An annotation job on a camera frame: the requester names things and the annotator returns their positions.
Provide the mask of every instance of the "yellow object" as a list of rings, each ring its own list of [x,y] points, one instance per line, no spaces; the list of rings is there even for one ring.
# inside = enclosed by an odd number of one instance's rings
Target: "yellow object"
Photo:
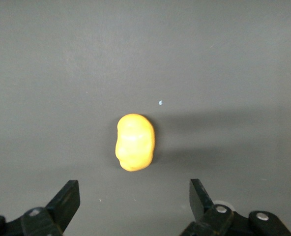
[[[128,114],[117,124],[116,157],[127,171],[138,171],[150,165],[155,136],[152,124],[143,116]]]

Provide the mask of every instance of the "yellow potato-shaped object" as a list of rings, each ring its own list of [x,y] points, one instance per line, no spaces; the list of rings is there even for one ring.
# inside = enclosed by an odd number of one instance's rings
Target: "yellow potato-shaped object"
[[[152,124],[143,116],[128,114],[117,124],[116,157],[127,171],[138,171],[150,165],[155,145]]]

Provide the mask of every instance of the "bright highlight on yellow object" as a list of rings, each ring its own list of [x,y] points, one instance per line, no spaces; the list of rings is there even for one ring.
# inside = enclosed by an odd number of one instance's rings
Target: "bright highlight on yellow object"
[[[127,171],[138,171],[151,164],[155,146],[152,124],[143,116],[128,114],[117,124],[116,157]]]

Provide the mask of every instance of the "yellow lump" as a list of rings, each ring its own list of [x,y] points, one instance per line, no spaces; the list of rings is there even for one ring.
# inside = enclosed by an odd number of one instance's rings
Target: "yellow lump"
[[[128,114],[117,124],[116,157],[127,171],[138,171],[150,165],[155,136],[152,124],[143,116]]]

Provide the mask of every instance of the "screw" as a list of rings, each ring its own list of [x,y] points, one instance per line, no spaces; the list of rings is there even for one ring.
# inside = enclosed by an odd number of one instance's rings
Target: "screw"
[[[217,206],[217,207],[216,207],[216,210],[217,210],[219,213],[225,213],[225,212],[228,211],[224,206]]]
[[[33,216],[36,216],[36,215],[38,215],[39,214],[39,210],[38,209],[33,209],[33,211],[31,211],[30,213],[29,213],[29,216],[31,216],[31,217],[33,217]]]
[[[258,212],[256,214],[256,217],[258,219],[260,219],[260,220],[263,220],[263,221],[267,221],[269,219],[269,217],[266,214],[262,213],[262,212]]]

